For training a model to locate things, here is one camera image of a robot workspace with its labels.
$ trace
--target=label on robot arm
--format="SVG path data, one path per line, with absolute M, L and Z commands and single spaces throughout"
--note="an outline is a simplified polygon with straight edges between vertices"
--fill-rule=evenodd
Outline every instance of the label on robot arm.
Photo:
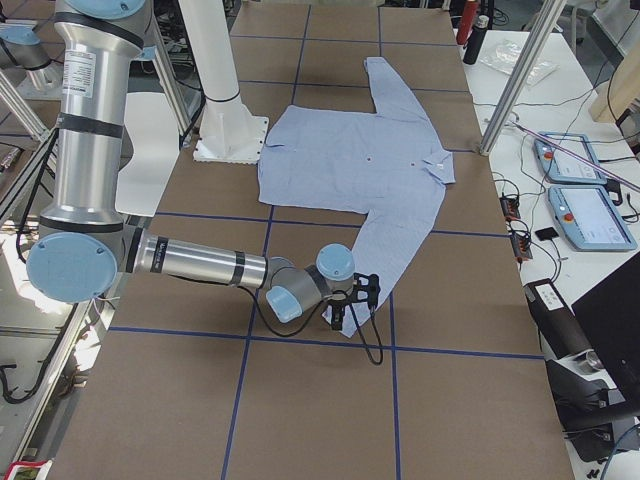
M 558 310 L 564 307 L 562 301 L 558 298 L 558 295 L 556 295 L 556 292 L 551 288 L 551 285 L 538 285 L 536 290 L 549 310 Z
M 64 55 L 62 93 L 91 98 L 96 74 L 96 54 L 67 50 Z

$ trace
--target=brown table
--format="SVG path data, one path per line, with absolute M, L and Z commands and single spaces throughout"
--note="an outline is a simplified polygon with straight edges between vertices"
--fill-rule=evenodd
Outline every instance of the brown table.
M 239 290 L 136 275 L 50 478 L 572 478 L 448 15 L 245 3 L 232 44 L 244 102 L 272 123 L 290 103 L 373 112 L 363 60 L 383 55 L 455 152 L 378 315 L 384 365 L 320 318 L 281 340 Z M 363 222 L 260 204 L 254 166 L 191 153 L 155 233 L 303 266 Z

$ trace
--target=folded fabric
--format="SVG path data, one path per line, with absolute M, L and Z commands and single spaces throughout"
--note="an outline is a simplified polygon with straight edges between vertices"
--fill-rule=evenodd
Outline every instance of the folded fabric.
M 384 58 L 365 61 L 375 114 L 289 106 L 258 164 L 260 201 L 367 214 L 356 271 L 380 276 L 380 305 L 433 228 L 453 161 L 409 87 Z M 356 305 L 358 322 L 369 318 Z M 348 313 L 342 332 L 355 332 Z

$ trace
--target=white pillar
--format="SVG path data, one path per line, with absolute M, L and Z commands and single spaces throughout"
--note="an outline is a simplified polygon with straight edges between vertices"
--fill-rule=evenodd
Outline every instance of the white pillar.
M 194 158 L 256 163 L 269 119 L 254 117 L 240 98 L 222 0 L 180 0 L 207 103 Z

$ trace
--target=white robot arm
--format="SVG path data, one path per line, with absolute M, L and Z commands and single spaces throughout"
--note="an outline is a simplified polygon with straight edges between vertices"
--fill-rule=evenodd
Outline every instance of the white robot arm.
M 359 291 L 371 291 L 365 301 L 375 308 L 377 278 L 364 287 L 351 252 L 341 245 L 325 247 L 315 265 L 299 269 L 283 258 L 190 244 L 124 225 L 115 194 L 129 64 L 143 47 L 152 15 L 146 0 L 56 3 L 55 28 L 66 44 L 57 174 L 53 202 L 41 213 L 40 239 L 27 260 L 33 285 L 49 297 L 78 302 L 104 292 L 118 271 L 142 271 L 264 288 L 283 322 L 323 300 L 338 302 L 340 316 L 344 306 L 363 301 Z M 341 316 L 334 320 L 338 329 Z

